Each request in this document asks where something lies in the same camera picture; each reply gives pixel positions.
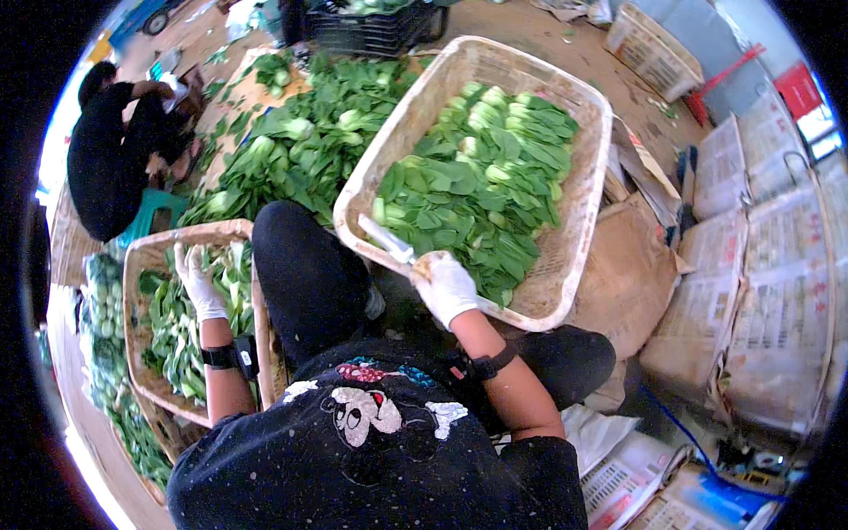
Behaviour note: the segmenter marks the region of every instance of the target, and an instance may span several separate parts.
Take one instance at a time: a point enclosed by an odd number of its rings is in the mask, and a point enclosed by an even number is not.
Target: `black hair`
[[[118,73],[118,68],[109,61],[101,61],[95,64],[80,84],[80,92],[77,99],[80,101],[80,109],[84,109],[89,101],[100,92],[103,81],[112,79]]]

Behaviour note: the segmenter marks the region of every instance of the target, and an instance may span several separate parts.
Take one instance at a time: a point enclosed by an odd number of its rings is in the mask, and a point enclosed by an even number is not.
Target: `watch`
[[[233,355],[236,352],[236,347],[233,344],[220,346],[215,348],[201,349],[200,354],[203,356],[204,364],[209,365],[212,370],[226,370],[233,368]]]
[[[493,358],[488,355],[476,359],[468,357],[466,363],[470,365],[471,373],[475,377],[480,381],[486,381],[497,376],[499,371],[515,359],[516,355],[518,355],[518,349],[515,344],[507,341],[504,349],[500,350],[500,353]]]

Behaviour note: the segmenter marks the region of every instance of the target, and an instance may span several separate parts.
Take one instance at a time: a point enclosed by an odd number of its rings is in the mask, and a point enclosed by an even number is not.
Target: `hand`
[[[446,250],[421,256],[412,267],[410,282],[448,331],[454,317],[477,308],[474,280]]]
[[[168,85],[168,83],[159,82],[157,85],[159,89],[159,95],[162,96],[163,99],[173,99],[174,98],[174,90]]]
[[[211,318],[226,318],[226,306],[224,299],[212,285],[210,273],[204,273],[201,269],[201,253],[203,248],[195,245],[186,256],[186,249],[182,243],[174,245],[174,256],[176,258],[176,274],[186,287],[186,293],[194,304],[198,313],[198,322]]]

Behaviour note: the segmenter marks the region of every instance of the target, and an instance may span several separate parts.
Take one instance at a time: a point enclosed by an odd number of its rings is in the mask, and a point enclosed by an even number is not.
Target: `pile of vegetables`
[[[89,393],[92,403],[100,409],[115,427],[126,447],[126,452],[132,459],[136,472],[155,483],[164,493],[170,477],[171,464],[168,461],[153,431],[144,419],[138,407],[135,396],[131,391],[130,374],[126,364],[126,349],[123,340],[123,326],[118,326],[120,335],[102,333],[103,323],[93,317],[105,315],[98,307],[104,296],[98,294],[102,285],[114,285],[119,282],[120,264],[107,254],[95,254],[86,263],[86,275],[91,292],[84,301],[81,312],[83,340],[90,341],[91,359],[88,361]],[[120,307],[118,316],[112,321],[122,318],[123,297],[120,289],[116,290],[115,306]]]
[[[88,313],[91,332],[104,338],[124,337],[123,270],[108,254],[94,254],[86,262],[91,289]]]
[[[332,223],[332,206],[368,144],[415,81],[398,61],[310,61],[309,92],[253,123],[250,141],[226,154],[219,186],[198,189],[180,226],[254,220],[266,204],[290,198]]]
[[[351,0],[339,14],[389,14],[410,3],[410,0]]]
[[[226,301],[226,314],[233,337],[254,334],[251,305],[250,242],[231,242],[224,248],[204,246],[203,270],[211,271],[212,283]],[[174,267],[173,249],[165,253],[170,278],[144,271],[138,290],[148,295],[148,323],[153,341],[142,353],[144,364],[166,379],[173,393],[206,406],[204,362],[200,354],[197,314]]]
[[[449,250],[483,297],[506,306],[538,258],[533,240],[560,224],[576,132],[565,110],[530,92],[470,82],[389,168],[372,216],[419,255]]]
[[[256,70],[256,82],[265,85],[272,98],[282,96],[285,86],[292,82],[288,66],[292,62],[292,54],[286,51],[283,55],[266,53],[261,55],[251,65]]]

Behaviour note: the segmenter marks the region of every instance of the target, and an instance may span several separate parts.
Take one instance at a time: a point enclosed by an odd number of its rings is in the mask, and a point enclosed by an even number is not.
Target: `knife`
[[[360,214],[359,222],[362,230],[380,243],[380,246],[392,258],[400,263],[408,263],[409,265],[416,263],[418,256],[416,256],[416,251],[412,248],[412,245],[378,225],[371,217],[365,214]]]

